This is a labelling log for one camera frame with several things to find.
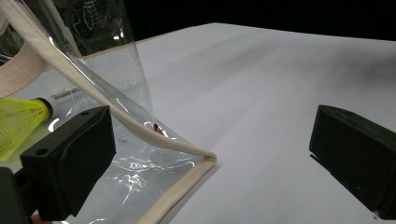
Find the beige fabric strap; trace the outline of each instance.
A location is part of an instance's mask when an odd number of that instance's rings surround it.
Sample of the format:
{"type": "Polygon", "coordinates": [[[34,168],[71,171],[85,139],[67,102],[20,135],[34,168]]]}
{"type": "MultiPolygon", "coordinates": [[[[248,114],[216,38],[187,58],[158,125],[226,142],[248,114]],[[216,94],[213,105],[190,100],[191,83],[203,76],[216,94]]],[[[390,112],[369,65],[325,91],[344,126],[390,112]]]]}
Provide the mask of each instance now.
{"type": "Polygon", "coordinates": [[[53,65],[61,74],[69,79],[76,86],[89,94],[93,99],[102,105],[110,105],[111,113],[117,118],[131,133],[143,141],[156,146],[173,149],[176,151],[205,157],[196,164],[189,172],[183,176],[172,188],[165,192],[160,200],[145,214],[141,223],[158,223],[166,213],[210,170],[216,163],[216,154],[196,147],[192,144],[171,140],[161,134],[146,128],[136,120],[123,113],[107,100],[90,82],[87,80],[78,67],[71,63],[58,49],[51,43],[47,34],[40,31],[35,23],[25,14],[21,5],[12,0],[0,1],[0,8],[7,14],[7,18],[19,34],[29,41],[35,50],[49,64],[53,65]]]}
{"type": "Polygon", "coordinates": [[[46,61],[25,42],[18,54],[0,67],[0,98],[29,85],[46,66],[46,61]]]}

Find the clear plastic bag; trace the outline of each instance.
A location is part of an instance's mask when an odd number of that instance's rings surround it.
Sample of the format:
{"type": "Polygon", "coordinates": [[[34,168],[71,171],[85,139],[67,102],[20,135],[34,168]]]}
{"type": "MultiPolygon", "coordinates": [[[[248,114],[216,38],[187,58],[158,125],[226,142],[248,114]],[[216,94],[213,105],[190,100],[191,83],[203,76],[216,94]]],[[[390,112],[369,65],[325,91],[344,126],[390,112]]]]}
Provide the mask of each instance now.
{"type": "Polygon", "coordinates": [[[155,119],[123,2],[23,0],[0,6],[52,65],[9,97],[52,96],[60,105],[59,115],[44,121],[0,165],[16,172],[19,154],[37,140],[81,111],[110,105],[117,154],[78,216],[62,223],[160,221],[215,164],[216,155],[155,119]]]}

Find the white tabletop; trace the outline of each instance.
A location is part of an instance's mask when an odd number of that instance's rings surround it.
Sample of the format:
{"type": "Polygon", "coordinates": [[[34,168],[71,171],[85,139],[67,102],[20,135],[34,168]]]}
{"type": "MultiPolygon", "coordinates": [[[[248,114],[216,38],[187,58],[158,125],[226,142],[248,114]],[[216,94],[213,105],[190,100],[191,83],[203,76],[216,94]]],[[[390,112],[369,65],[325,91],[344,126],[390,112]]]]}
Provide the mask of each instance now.
{"type": "Polygon", "coordinates": [[[137,48],[155,116],[219,157],[163,223],[385,223],[308,147],[318,105],[396,131],[396,42],[210,23],[137,48]]]}

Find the black background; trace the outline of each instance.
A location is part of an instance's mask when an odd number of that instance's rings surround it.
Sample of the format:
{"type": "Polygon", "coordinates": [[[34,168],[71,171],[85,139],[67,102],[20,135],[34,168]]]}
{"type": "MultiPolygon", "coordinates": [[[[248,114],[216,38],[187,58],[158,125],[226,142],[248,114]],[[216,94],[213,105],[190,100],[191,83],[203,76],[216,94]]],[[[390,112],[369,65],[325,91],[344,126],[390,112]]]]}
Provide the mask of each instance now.
{"type": "Polygon", "coordinates": [[[396,40],[396,0],[125,0],[136,40],[210,22],[396,40]]]}

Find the yellow object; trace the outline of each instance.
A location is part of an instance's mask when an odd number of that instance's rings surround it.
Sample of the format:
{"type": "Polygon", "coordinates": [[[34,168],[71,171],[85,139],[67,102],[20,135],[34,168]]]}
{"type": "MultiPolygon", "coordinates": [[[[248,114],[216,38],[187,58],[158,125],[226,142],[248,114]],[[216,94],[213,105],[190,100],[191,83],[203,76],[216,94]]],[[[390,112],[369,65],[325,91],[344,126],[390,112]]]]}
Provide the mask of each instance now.
{"type": "Polygon", "coordinates": [[[0,161],[6,161],[50,115],[38,99],[0,99],[0,161]]]}

